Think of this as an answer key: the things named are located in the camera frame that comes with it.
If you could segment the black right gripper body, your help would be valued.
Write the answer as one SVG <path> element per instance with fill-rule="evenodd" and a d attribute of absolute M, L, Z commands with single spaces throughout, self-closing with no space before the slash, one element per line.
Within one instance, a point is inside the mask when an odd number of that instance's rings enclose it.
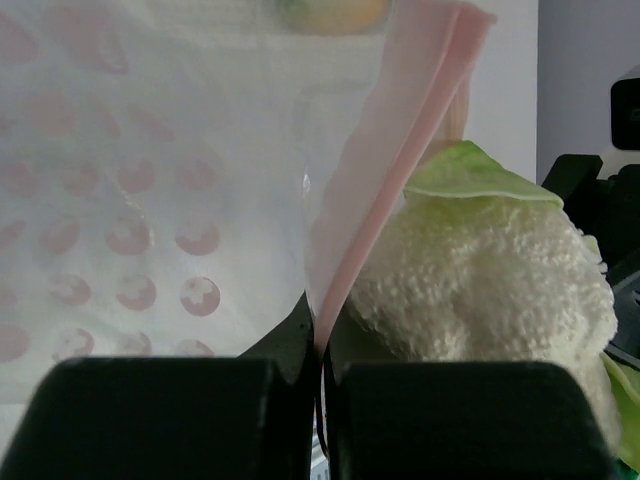
<path fill-rule="evenodd" d="M 597 155 L 559 156 L 542 186 L 564 201 L 564 211 L 594 236 L 608 267 L 618 331 L 607 346 L 616 360 L 639 367 L 639 166 L 600 179 Z"/>

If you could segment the white cauliflower with green leaves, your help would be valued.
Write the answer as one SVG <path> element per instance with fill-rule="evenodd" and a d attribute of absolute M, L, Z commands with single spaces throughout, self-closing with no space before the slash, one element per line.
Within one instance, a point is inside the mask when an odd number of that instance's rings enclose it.
<path fill-rule="evenodd" d="M 359 324 L 405 360 L 562 366 L 637 469 L 639 376 L 606 353 L 619 322 L 595 237 L 469 140 L 429 147 L 403 196 L 351 289 Z"/>

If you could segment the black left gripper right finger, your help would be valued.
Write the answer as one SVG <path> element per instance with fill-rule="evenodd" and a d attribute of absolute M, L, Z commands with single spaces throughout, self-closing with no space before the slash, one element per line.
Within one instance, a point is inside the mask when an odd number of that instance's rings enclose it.
<path fill-rule="evenodd" d="M 574 378 L 541 362 L 403 362 L 348 314 L 324 357 L 335 479 L 612 479 Z"/>

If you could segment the clear zip top bag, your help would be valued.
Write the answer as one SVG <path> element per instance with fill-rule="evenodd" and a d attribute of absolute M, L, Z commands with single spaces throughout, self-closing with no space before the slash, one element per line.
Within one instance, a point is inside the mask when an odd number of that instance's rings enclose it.
<path fill-rule="evenodd" d="M 307 296 L 324 347 L 494 16 L 391 1 L 1 5 L 1 401 L 71 357 L 235 356 Z"/>

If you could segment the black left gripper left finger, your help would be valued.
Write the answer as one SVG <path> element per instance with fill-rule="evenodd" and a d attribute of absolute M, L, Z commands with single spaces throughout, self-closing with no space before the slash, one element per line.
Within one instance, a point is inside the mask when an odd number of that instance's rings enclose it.
<path fill-rule="evenodd" d="M 37 387 L 5 479 L 305 479 L 316 360 L 300 299 L 236 358 L 88 357 Z"/>

